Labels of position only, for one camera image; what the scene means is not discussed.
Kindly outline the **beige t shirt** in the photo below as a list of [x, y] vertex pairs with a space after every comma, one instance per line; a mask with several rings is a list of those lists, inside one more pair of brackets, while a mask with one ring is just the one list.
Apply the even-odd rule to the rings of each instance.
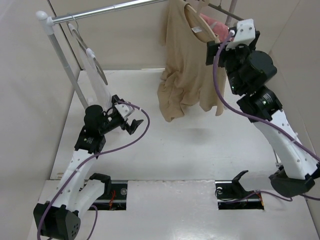
[[213, 68], [206, 65], [207, 44], [192, 34], [184, 14], [186, 3], [170, 0], [162, 23], [160, 43], [165, 47], [166, 60], [157, 97], [167, 122], [183, 117], [188, 107], [196, 104], [205, 112], [216, 108], [216, 116], [224, 111], [216, 90], [224, 94], [226, 71], [218, 68], [215, 86]]

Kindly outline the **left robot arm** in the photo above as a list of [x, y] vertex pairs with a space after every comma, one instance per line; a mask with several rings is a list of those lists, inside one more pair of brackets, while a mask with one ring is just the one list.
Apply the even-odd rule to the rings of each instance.
[[33, 216], [37, 228], [36, 237], [56, 240], [74, 240], [80, 230], [82, 217], [90, 208], [95, 208], [98, 198], [111, 194], [111, 178], [95, 173], [85, 180], [94, 161], [101, 155], [114, 153], [135, 144], [132, 141], [124, 146], [103, 151], [105, 135], [116, 128], [132, 135], [143, 122], [129, 116], [140, 107], [113, 95], [111, 107], [103, 110], [100, 105], [85, 109], [84, 125], [74, 146], [69, 165], [62, 175], [53, 196], [45, 203], [37, 203]]

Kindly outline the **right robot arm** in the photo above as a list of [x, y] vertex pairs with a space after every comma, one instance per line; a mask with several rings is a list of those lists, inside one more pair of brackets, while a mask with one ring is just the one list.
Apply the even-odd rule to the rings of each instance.
[[[259, 31], [249, 43], [240, 41], [234, 47], [238, 30], [230, 30], [222, 43], [206, 44], [206, 65], [213, 66], [215, 92], [232, 112], [247, 118], [267, 139], [280, 158], [277, 171], [269, 176], [273, 189], [285, 198], [306, 197], [320, 177], [320, 158], [302, 145], [287, 121], [283, 105], [266, 83], [276, 75], [272, 58], [256, 50]], [[218, 89], [218, 68], [224, 68], [231, 92], [240, 96], [239, 109], [230, 106]]]

